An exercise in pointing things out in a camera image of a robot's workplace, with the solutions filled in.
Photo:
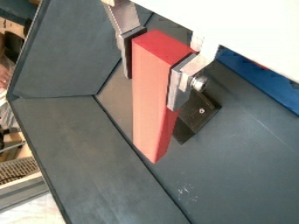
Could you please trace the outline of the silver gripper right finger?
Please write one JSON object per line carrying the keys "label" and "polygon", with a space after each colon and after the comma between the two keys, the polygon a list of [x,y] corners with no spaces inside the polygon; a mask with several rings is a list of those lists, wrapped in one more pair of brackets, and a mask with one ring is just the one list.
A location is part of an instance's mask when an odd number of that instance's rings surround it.
{"label": "silver gripper right finger", "polygon": [[201,74],[205,66],[214,60],[218,44],[200,34],[190,35],[190,49],[172,66],[166,108],[176,111],[189,99],[190,90],[200,92],[206,85],[208,78]]}

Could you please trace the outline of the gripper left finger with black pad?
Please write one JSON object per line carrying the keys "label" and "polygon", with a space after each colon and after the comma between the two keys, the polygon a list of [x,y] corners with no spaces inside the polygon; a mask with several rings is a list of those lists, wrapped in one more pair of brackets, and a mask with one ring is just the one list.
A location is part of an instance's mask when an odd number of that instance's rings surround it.
{"label": "gripper left finger with black pad", "polygon": [[121,52],[123,76],[132,78],[132,39],[146,32],[129,0],[99,0],[115,32],[115,44]]}

